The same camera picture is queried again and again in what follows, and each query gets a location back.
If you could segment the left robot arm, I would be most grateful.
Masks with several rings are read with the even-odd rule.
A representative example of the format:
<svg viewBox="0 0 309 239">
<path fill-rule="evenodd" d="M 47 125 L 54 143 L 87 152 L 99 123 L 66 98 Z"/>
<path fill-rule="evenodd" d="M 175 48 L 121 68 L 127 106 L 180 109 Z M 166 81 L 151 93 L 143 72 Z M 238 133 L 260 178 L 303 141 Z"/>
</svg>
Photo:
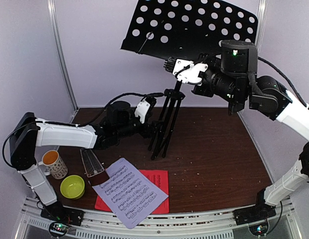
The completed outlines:
<svg viewBox="0 0 309 239">
<path fill-rule="evenodd" d="M 88 125 L 46 121 L 27 112 L 5 140 L 10 151 L 10 160 L 6 163 L 22 174 L 41 203 L 48 206 L 48 214 L 62 221 L 67 211 L 59 204 L 55 190 L 38 168 L 35 149 L 53 145 L 104 150 L 137 133 L 149 138 L 154 127 L 148 119 L 155 105 L 153 97 L 142 99 L 135 109 L 128 102 L 116 101 L 109 105 L 106 116 L 98 124 Z"/>
</svg>

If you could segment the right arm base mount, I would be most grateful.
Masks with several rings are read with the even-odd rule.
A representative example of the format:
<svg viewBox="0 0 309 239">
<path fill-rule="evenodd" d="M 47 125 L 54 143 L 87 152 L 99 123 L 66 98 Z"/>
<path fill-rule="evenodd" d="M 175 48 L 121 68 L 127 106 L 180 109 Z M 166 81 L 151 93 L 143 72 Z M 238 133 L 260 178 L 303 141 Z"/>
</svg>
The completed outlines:
<svg viewBox="0 0 309 239">
<path fill-rule="evenodd" d="M 266 204 L 254 205 L 233 211 L 236 225 L 248 224 L 253 236 L 265 236 L 270 231 L 268 218 L 276 215 L 276 208 Z"/>
</svg>

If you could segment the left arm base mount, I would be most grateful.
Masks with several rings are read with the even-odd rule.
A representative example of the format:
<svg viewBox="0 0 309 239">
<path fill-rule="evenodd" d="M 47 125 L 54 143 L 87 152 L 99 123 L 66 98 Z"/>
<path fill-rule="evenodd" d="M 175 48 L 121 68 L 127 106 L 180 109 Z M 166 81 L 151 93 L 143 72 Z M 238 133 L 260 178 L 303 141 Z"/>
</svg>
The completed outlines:
<svg viewBox="0 0 309 239">
<path fill-rule="evenodd" d="M 60 239 L 67 235 L 74 226 L 81 226 L 84 211 L 64 207 L 60 202 L 46 206 L 41 204 L 40 216 L 51 220 L 48 226 L 48 232 L 53 238 Z"/>
</svg>

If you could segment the black music stand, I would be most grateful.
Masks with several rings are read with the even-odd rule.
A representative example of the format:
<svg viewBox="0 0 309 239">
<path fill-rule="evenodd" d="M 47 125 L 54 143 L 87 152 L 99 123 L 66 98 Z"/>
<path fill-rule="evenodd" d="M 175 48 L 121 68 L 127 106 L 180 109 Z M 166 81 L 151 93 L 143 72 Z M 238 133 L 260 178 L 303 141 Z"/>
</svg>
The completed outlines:
<svg viewBox="0 0 309 239">
<path fill-rule="evenodd" d="M 255 44 L 257 17 L 222 0 L 140 0 L 121 48 L 138 54 L 196 61 L 200 53 L 221 57 L 223 40 Z M 166 89 L 159 129 L 149 145 L 152 158 L 165 156 L 184 99 L 176 81 Z"/>
</svg>

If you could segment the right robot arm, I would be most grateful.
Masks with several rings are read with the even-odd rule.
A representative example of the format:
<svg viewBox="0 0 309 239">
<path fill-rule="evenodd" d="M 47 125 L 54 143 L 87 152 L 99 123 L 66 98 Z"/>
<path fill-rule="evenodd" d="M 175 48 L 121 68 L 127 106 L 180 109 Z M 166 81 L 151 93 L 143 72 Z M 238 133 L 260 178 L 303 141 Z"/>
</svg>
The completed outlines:
<svg viewBox="0 0 309 239">
<path fill-rule="evenodd" d="M 258 77 L 258 60 L 268 63 L 258 56 L 254 43 L 223 40 L 220 58 L 201 53 L 190 68 L 196 71 L 194 94 L 223 98 L 230 114 L 241 111 L 248 101 L 249 109 L 287 125 L 307 140 L 293 168 L 258 193 L 250 214 L 260 220 L 305 180 L 309 181 L 309 107 L 273 77 Z"/>
</svg>

